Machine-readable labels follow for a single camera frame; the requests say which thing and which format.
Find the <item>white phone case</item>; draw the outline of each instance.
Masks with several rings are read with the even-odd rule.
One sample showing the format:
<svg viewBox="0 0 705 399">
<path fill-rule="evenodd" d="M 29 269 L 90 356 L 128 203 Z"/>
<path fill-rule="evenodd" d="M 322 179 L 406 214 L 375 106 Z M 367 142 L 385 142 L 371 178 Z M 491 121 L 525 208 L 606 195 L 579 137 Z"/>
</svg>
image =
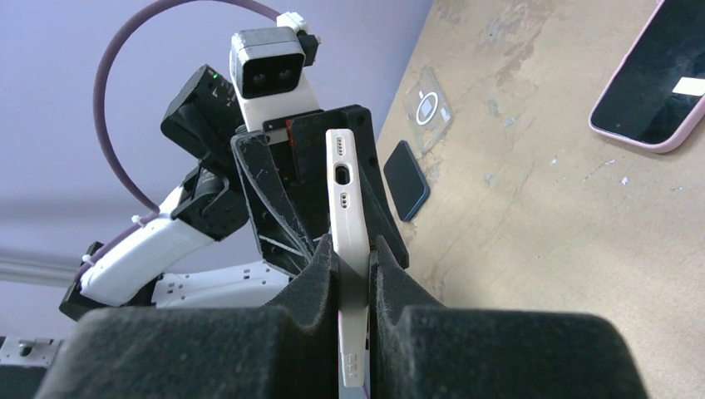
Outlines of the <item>white phone case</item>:
<svg viewBox="0 0 705 399">
<path fill-rule="evenodd" d="M 331 235 L 340 259 L 338 341 L 343 385 L 361 387 L 365 382 L 370 244 L 353 132 L 329 130 L 326 146 Z"/>
</svg>

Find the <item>blue smartphone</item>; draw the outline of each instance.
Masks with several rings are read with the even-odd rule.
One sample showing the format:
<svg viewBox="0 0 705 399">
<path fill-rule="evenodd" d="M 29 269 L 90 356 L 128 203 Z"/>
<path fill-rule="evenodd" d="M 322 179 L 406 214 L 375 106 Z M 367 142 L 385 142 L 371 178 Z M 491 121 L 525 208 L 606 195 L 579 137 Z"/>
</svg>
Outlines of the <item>blue smartphone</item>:
<svg viewBox="0 0 705 399">
<path fill-rule="evenodd" d="M 384 177 L 387 179 L 392 201 L 402 222 L 409 222 L 417 214 L 431 194 L 426 177 L 412 153 L 409 143 L 399 141 L 384 164 Z"/>
</svg>

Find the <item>cable tie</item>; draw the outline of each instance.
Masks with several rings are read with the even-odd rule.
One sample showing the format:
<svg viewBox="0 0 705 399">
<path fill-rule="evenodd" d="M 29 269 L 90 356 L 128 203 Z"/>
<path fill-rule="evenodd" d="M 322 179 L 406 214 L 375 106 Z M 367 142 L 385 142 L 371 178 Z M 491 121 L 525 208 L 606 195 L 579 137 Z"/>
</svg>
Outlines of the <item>cable tie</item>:
<svg viewBox="0 0 705 399">
<path fill-rule="evenodd" d="M 81 260 L 83 261 L 84 264 L 90 264 L 91 267 L 95 266 L 96 264 L 91 260 L 91 256 L 89 254 L 85 254 L 81 256 Z"/>
<path fill-rule="evenodd" d="M 138 214 L 132 216 L 132 223 L 137 224 L 140 227 L 145 227 L 145 224 L 142 223 L 142 218 Z"/>
</svg>

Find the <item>black foam pad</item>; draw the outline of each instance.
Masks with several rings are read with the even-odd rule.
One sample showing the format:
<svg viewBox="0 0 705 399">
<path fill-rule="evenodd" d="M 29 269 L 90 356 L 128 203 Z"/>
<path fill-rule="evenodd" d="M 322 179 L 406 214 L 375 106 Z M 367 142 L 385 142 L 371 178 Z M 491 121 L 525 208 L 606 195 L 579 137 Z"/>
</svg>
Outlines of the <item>black foam pad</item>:
<svg viewBox="0 0 705 399">
<path fill-rule="evenodd" d="M 382 238 L 371 293 L 372 397 L 647 397 L 624 340 L 601 318 L 444 308 Z"/>
<path fill-rule="evenodd" d="M 111 308 L 64 342 L 37 398 L 337 397 L 328 236 L 262 308 Z"/>
</svg>

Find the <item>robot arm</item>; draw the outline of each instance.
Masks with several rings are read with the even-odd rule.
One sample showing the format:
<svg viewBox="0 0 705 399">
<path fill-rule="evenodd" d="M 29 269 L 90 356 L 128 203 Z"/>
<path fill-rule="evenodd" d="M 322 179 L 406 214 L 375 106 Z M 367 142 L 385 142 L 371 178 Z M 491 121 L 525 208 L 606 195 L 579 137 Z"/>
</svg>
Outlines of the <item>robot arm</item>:
<svg viewBox="0 0 705 399">
<path fill-rule="evenodd" d="M 264 304 L 306 267 L 327 233 L 325 133 L 356 138 L 368 235 L 383 235 L 408 267 L 377 165 L 370 112 L 319 109 L 303 68 L 320 40 L 296 13 L 277 27 L 233 35 L 230 77 L 201 67 L 167 108 L 162 133 L 198 160 L 159 214 L 76 281 L 59 307 L 77 320 L 93 308 Z M 252 224 L 263 261 L 211 272 L 164 274 L 187 254 Z M 96 248 L 88 251 L 93 255 Z"/>
<path fill-rule="evenodd" d="M 265 121 L 319 110 L 313 88 L 303 74 L 303 67 L 313 64 L 319 40 L 308 34 L 308 24 L 295 12 L 280 15 L 277 25 L 233 35 L 230 77 L 236 84 L 203 66 L 172 101 L 162 131 L 198 158 L 200 167 L 166 197 L 153 220 L 142 224 L 139 218 L 133 218 L 139 228 L 90 264 L 69 289 L 60 307 L 64 313 L 80 317 L 83 311 L 76 314 L 75 309 L 69 310 L 76 303 L 88 304 L 83 306 L 85 311 L 130 304 L 146 288 L 152 291 L 152 298 L 146 301 L 147 292 L 140 302 L 158 307 L 232 303 L 232 284 L 216 283 L 232 277 L 232 273 L 239 278 L 225 281 L 268 283 L 267 289 L 257 287 L 260 292 L 271 292 L 265 293 L 266 299 L 288 282 L 286 273 L 272 270 L 264 262 L 222 271 L 163 274 L 186 255 L 226 238 L 249 218 L 234 157 L 220 143 L 240 125 L 247 126 L 248 131 L 261 131 Z M 277 74 L 268 62 L 274 57 L 288 62 L 286 69 Z M 270 130 L 266 136 L 270 145 L 289 141 L 285 129 Z M 261 273 L 266 273 L 269 281 L 254 277 Z M 188 279 L 188 284 L 179 282 L 181 279 Z M 177 300 L 172 300 L 169 284 L 187 286 L 190 294 L 173 296 Z"/>
</svg>

